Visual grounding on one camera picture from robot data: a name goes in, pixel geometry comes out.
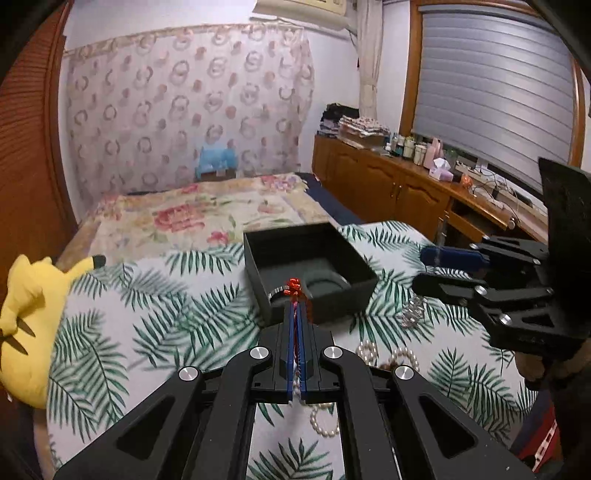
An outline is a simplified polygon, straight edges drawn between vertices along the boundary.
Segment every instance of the metal screw cap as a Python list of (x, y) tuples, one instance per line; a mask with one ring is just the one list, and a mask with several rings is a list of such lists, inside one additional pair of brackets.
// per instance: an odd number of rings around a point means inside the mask
[(269, 355), (269, 350), (263, 346), (256, 346), (251, 350), (251, 357), (256, 360), (262, 360)]
[(410, 380), (414, 376), (414, 370), (408, 365), (401, 365), (396, 370), (394, 370), (394, 374), (400, 380)]
[(324, 349), (324, 354), (328, 357), (328, 358), (339, 358), (343, 355), (343, 351), (337, 347), (337, 346), (328, 346)]
[(197, 370), (195, 367), (185, 367), (178, 372), (178, 377), (185, 382), (195, 380), (198, 375), (199, 370)]

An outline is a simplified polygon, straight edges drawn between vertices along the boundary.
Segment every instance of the folded clothes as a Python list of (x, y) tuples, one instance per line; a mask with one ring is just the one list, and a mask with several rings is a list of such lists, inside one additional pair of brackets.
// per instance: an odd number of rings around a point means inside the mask
[(347, 129), (351, 133), (357, 133), (360, 137), (370, 137), (372, 135), (379, 135), (382, 137), (389, 137), (390, 130), (377, 120), (368, 117), (350, 118), (343, 116), (339, 120), (339, 126)]

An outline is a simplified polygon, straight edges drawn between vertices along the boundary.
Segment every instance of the cable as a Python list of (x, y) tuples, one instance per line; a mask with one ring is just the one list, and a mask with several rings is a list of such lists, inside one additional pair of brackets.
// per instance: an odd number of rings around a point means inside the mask
[[(477, 187), (474, 187), (474, 192), (475, 192), (475, 191), (477, 191), (477, 189), (482, 189), (482, 190), (484, 190), (484, 192), (485, 192), (485, 193), (486, 193), (486, 194), (487, 194), (487, 195), (488, 195), (490, 198), (492, 198), (493, 200), (496, 200), (496, 201), (498, 201), (498, 200), (497, 200), (496, 198), (494, 198), (494, 197), (493, 197), (493, 196), (492, 196), (492, 195), (489, 193), (489, 191), (488, 191), (486, 188), (484, 188), (482, 185), (478, 185)], [(516, 220), (517, 222), (519, 222), (519, 216), (518, 216), (518, 215), (515, 213), (515, 211), (513, 210), (513, 208), (511, 208), (511, 207), (510, 207), (509, 205), (507, 205), (506, 203), (503, 203), (503, 205), (504, 205), (504, 206), (506, 206), (506, 207), (507, 207), (507, 208), (508, 208), (510, 211), (512, 211), (512, 212), (513, 212), (513, 216), (515, 217), (515, 220)]]
[[(485, 177), (492, 177), (492, 179), (493, 179), (493, 181), (495, 183), (495, 188), (498, 189), (499, 184), (498, 184), (498, 182), (496, 180), (496, 173), (494, 173), (494, 172), (483, 172), (482, 171), (482, 167), (480, 167), (480, 170), (479, 171), (476, 170), (476, 169), (474, 169), (474, 170), (477, 171), (478, 173), (480, 173), (481, 175), (484, 175)], [(505, 190), (508, 191), (511, 195), (513, 195), (515, 197), (515, 205), (517, 207), (517, 213), (515, 213), (515, 211), (513, 210), (513, 208), (511, 208), (506, 203), (505, 203), (505, 205), (507, 205), (507, 207), (513, 212), (513, 214), (515, 215), (516, 219), (519, 220), (519, 202), (520, 202), (519, 197), (517, 196), (515, 190), (513, 188), (510, 188), (507, 185), (507, 179), (504, 179), (503, 177), (500, 177), (500, 178), (503, 179), (503, 181), (505, 182), (505, 185), (504, 185), (505, 186)], [(495, 199), (486, 189), (484, 189), (484, 191), (487, 192), (488, 195), (490, 195), (490, 197), (492, 197), (493, 199)]]
[(347, 29), (347, 32), (349, 32), (349, 38), (351, 39), (351, 43), (355, 47), (355, 50), (357, 50), (357, 45), (355, 45), (355, 42), (353, 41), (353, 34), (351, 33), (351, 30)]

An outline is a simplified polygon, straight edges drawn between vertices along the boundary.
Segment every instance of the pikachu plush toy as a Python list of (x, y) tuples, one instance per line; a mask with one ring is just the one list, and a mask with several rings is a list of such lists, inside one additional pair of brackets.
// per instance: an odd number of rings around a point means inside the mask
[(105, 257), (95, 255), (64, 273), (49, 257), (34, 263), (25, 255), (15, 260), (0, 311), (0, 382), (13, 397), (45, 408), (53, 340), (70, 286), (104, 265)]

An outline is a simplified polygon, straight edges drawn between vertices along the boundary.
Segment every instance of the white curtain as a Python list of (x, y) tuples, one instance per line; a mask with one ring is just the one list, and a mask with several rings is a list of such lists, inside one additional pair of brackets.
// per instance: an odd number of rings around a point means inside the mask
[(306, 34), (281, 24), (200, 25), (78, 48), (67, 120), (86, 206), (183, 187), (212, 156), (236, 159), (237, 176), (298, 170), (313, 88)]
[(357, 2), (357, 52), (359, 55), (359, 114), (378, 118), (376, 94), (382, 56), (382, 0)]

